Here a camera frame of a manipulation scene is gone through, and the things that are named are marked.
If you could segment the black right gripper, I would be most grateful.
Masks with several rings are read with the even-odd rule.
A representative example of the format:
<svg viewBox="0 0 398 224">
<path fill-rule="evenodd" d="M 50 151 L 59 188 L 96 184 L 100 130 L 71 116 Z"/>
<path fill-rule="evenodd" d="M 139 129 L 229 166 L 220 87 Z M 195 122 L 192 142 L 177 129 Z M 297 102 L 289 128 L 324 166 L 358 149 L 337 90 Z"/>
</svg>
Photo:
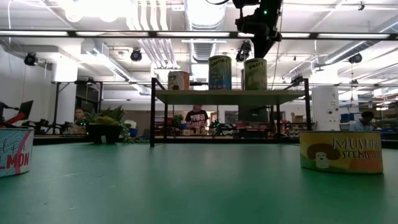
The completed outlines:
<svg viewBox="0 0 398 224">
<path fill-rule="evenodd" d="M 272 46 L 282 38 L 277 23 L 282 14 L 282 0 L 256 0 L 254 11 L 255 34 L 252 38 L 254 57 L 264 58 Z"/>
</svg>

